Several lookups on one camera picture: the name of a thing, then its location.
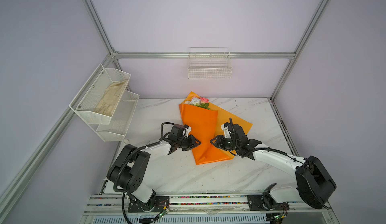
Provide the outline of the white fake rose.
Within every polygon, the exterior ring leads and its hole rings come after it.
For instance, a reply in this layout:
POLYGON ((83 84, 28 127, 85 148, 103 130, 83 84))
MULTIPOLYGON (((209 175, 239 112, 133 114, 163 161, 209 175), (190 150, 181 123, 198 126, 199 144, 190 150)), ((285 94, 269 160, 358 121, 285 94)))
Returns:
POLYGON ((201 99, 198 97, 193 97, 191 100, 186 100, 184 104, 199 106, 201 104, 201 99))

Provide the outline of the beige cloth in basket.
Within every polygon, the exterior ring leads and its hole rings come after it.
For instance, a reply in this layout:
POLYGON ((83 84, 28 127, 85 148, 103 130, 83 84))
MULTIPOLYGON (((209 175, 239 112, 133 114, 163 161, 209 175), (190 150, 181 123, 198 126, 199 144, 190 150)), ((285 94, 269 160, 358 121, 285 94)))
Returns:
POLYGON ((94 112, 112 117, 119 99, 127 86, 128 80, 113 82, 104 92, 102 99, 96 105, 94 112))

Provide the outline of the upper white mesh shelf basket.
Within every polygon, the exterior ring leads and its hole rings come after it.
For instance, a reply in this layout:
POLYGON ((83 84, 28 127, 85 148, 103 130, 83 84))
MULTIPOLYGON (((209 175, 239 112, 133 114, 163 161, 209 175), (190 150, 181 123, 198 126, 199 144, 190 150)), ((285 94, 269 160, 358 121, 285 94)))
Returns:
POLYGON ((109 124, 131 75, 118 69, 100 70, 91 85, 75 97, 69 107, 87 124, 109 124))

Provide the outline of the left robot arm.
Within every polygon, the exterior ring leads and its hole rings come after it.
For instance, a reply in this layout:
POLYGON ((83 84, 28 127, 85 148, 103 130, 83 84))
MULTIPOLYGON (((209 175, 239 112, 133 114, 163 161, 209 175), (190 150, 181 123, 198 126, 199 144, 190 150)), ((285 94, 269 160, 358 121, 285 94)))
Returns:
POLYGON ((107 173, 113 183, 113 190, 140 203, 152 205, 155 191, 144 183, 144 176, 150 160, 169 156, 178 149, 190 151, 201 145, 191 134, 192 128, 172 122, 160 126, 160 139, 141 147, 125 145, 107 173))

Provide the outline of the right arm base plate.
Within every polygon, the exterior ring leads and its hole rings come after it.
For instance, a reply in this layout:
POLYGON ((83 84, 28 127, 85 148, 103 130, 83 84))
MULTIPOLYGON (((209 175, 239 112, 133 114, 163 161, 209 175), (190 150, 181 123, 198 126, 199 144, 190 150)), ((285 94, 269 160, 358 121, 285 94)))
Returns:
POLYGON ((277 203, 269 195, 247 195, 247 202, 251 211, 288 211, 286 202, 277 203))

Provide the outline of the aluminium rail front frame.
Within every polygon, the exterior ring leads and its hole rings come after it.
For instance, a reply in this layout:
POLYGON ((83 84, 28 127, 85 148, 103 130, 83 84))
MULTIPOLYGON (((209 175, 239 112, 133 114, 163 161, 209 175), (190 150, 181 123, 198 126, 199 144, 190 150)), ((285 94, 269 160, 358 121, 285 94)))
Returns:
POLYGON ((140 211, 119 194, 93 195, 81 217, 82 224, 139 224, 158 217, 157 224, 337 224, 330 204, 320 210, 304 202, 282 204, 267 211, 253 193, 162 194, 150 212, 140 211))

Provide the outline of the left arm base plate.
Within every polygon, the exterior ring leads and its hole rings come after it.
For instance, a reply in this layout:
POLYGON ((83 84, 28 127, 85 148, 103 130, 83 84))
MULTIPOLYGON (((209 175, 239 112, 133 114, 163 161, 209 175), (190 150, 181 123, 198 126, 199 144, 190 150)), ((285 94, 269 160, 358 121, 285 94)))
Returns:
POLYGON ((147 202, 139 199, 130 200, 127 211, 129 213, 160 213, 169 207, 170 197, 154 195, 147 202))

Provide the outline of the white mesh shelf basket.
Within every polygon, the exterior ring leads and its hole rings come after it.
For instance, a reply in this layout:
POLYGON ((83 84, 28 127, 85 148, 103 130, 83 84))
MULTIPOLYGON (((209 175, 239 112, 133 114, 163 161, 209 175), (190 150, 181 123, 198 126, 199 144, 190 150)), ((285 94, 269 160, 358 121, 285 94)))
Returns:
POLYGON ((99 125, 96 133, 104 142, 121 142, 124 140, 132 121, 139 95, 124 91, 112 120, 107 125, 99 125))
POLYGON ((87 124, 109 124, 131 75, 118 69, 100 70, 91 85, 75 97, 69 107, 87 124))

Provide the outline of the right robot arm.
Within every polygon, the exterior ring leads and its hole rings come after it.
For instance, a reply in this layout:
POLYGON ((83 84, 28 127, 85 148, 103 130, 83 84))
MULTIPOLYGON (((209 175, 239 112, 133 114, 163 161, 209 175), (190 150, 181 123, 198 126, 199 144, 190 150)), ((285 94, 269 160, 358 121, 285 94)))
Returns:
POLYGON ((223 135, 210 141, 214 147, 234 156, 264 162, 293 179, 292 183, 273 183, 267 187, 260 199, 263 209, 270 211, 288 202, 300 201, 320 210, 336 190, 336 183, 317 157, 298 157, 271 148, 259 140, 249 138, 243 128, 232 121, 226 122, 221 128, 223 135))

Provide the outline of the pink fake rose spray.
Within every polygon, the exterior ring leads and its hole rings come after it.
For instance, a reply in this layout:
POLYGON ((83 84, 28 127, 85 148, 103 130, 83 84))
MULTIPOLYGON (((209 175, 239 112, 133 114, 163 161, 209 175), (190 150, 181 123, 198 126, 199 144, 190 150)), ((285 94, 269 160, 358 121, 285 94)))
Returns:
POLYGON ((209 105, 210 105, 209 99, 207 99, 207 98, 198 98, 198 102, 197 102, 196 106, 198 106, 200 108, 204 108, 204 109, 210 110, 209 105))

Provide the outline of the lower white mesh shelf basket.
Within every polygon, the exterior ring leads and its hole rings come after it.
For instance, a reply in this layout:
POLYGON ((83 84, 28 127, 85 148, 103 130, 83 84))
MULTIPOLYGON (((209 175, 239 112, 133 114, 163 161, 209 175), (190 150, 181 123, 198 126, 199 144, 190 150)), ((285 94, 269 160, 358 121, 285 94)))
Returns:
POLYGON ((99 125, 96 133, 104 142, 121 142, 124 140, 132 121, 139 95, 124 91, 112 120, 107 125, 99 125))

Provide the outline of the orange wrapping paper sheet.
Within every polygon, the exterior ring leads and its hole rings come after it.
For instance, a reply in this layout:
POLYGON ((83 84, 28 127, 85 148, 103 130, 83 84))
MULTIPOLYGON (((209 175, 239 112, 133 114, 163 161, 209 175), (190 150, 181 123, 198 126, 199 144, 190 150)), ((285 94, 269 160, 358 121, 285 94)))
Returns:
POLYGON ((233 122, 239 124, 245 133, 252 128, 252 123, 210 103, 210 110, 198 106, 184 104, 186 100, 193 97, 201 98, 198 94, 191 92, 179 105, 181 118, 184 125, 192 128, 190 134, 201 141, 201 145, 192 150, 196 165, 210 164, 234 159, 229 152, 214 147, 210 140, 224 132, 221 125, 232 118, 233 122))

